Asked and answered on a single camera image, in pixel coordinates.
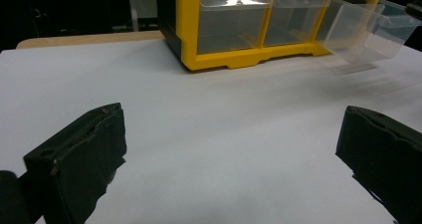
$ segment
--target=dark background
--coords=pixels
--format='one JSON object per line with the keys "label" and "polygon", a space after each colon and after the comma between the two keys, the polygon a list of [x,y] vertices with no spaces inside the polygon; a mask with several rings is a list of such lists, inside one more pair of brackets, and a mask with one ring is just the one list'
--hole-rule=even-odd
{"label": "dark background", "polygon": [[[112,33],[131,25],[129,0],[0,0],[0,14],[0,51],[29,38]],[[421,38],[419,27],[405,45],[422,51]]]}

